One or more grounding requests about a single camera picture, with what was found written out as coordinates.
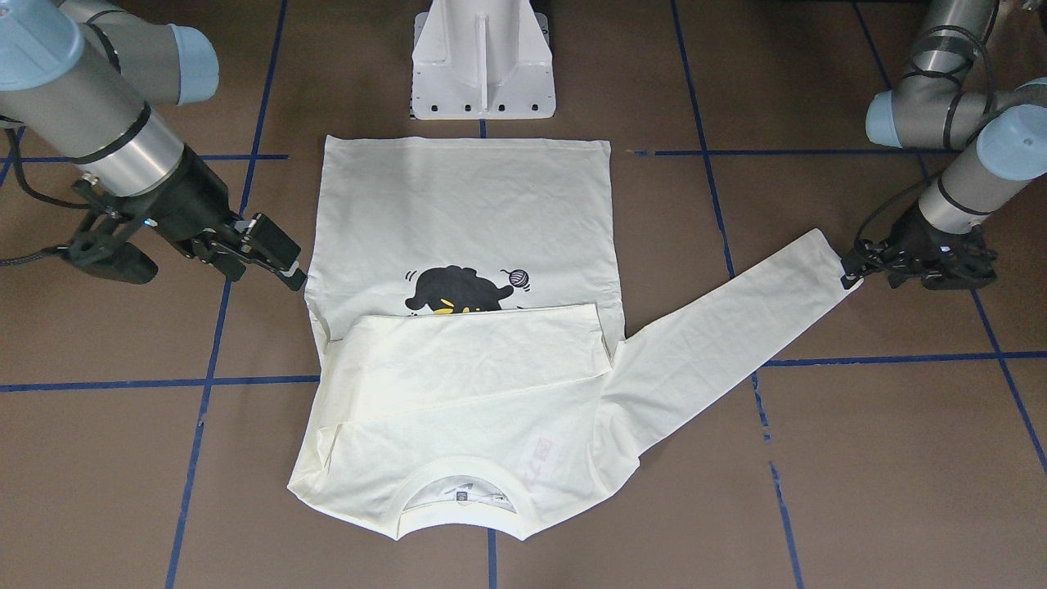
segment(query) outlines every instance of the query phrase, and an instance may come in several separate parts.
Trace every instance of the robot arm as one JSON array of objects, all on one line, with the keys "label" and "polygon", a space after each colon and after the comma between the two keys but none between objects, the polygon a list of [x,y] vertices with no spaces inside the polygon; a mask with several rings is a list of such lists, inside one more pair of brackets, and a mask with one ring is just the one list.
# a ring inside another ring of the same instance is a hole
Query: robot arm
[{"label": "robot arm", "polygon": [[149,225],[229,279],[250,263],[300,288],[300,248],[266,216],[230,210],[226,185],[143,97],[209,97],[217,60],[206,39],[98,0],[57,4],[0,0],[0,123],[32,128],[85,173],[73,188],[89,211],[57,252],[88,273],[141,284],[156,266],[128,240]]},{"label": "robot arm", "polygon": [[887,271],[893,287],[910,277],[930,289],[979,288],[996,278],[996,253],[980,225],[1047,173],[1047,78],[996,92],[986,63],[989,91],[962,90],[976,59],[987,59],[984,43],[998,12],[995,0],[935,0],[897,89],[869,107],[866,131],[874,142],[963,152],[886,240],[855,240],[844,256],[844,286],[876,271]]}]

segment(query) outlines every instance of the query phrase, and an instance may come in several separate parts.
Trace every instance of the white metal bracket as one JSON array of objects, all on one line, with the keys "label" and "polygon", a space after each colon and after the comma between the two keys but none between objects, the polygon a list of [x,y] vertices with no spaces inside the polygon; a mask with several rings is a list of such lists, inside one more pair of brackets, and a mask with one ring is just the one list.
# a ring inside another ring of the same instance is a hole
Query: white metal bracket
[{"label": "white metal bracket", "polygon": [[549,19],[528,0],[433,0],[415,18],[411,114],[548,118],[556,110]]}]

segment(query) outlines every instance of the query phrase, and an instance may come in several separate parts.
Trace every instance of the printed graphic on shirt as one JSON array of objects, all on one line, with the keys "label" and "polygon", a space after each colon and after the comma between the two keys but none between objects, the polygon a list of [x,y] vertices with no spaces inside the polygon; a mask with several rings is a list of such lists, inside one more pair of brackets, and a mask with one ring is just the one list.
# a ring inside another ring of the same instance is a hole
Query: printed graphic on shirt
[{"label": "printed graphic on shirt", "polygon": [[[498,287],[490,279],[476,275],[473,268],[453,265],[429,268],[418,275],[415,296],[404,304],[413,312],[428,307],[435,315],[500,311],[502,301],[512,296],[516,288],[531,289],[527,271],[502,271],[508,274],[509,284]],[[411,279],[414,272],[407,272],[404,277]]]}]

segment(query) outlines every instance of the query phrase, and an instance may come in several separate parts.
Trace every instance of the black rubber band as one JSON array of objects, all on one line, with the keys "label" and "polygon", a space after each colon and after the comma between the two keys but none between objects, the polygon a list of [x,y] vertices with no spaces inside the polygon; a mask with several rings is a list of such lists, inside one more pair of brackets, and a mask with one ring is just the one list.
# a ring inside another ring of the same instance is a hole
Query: black rubber band
[{"label": "black rubber band", "polygon": [[95,37],[98,38],[102,48],[106,50],[106,58],[109,59],[109,65],[115,67],[116,71],[120,71],[120,56],[116,54],[116,47],[113,47],[113,42],[106,36],[106,31],[98,28],[98,25],[89,22],[84,24],[93,30]]},{"label": "black rubber band", "polygon": [[949,112],[945,114],[945,129],[941,134],[941,143],[949,150],[953,149],[953,117],[956,116],[956,107],[959,106],[962,97],[963,92],[957,92],[953,96],[953,101],[949,104]]},{"label": "black rubber band", "polygon": [[120,10],[119,8],[110,8],[108,10],[102,10],[101,13],[96,13],[93,17],[87,19],[87,22],[85,22],[84,24],[91,24],[106,15],[112,15],[114,13],[126,13],[126,12],[127,10]]},{"label": "black rubber band", "polygon": [[83,157],[70,157],[69,161],[76,165],[84,165],[102,159],[103,157],[112,155],[114,152],[119,150],[121,146],[131,142],[131,139],[135,138],[138,133],[146,127],[149,122],[149,116],[152,114],[153,109],[150,108],[149,104],[142,106],[141,112],[138,114],[138,118],[124,132],[122,135],[116,137],[116,140],[109,143],[108,145],[99,149],[98,151],[85,155]]},{"label": "black rubber band", "polygon": [[956,202],[956,199],[954,199],[952,195],[949,194],[949,190],[945,189],[945,184],[941,183],[941,176],[938,176],[938,191],[941,192],[941,196],[944,197],[944,199],[950,204],[959,208],[960,210],[963,210],[967,214],[976,214],[978,217],[988,217],[989,214],[993,213],[992,211],[985,212],[983,210],[975,210],[974,208],[968,208],[967,206],[964,206],[959,202]]}]

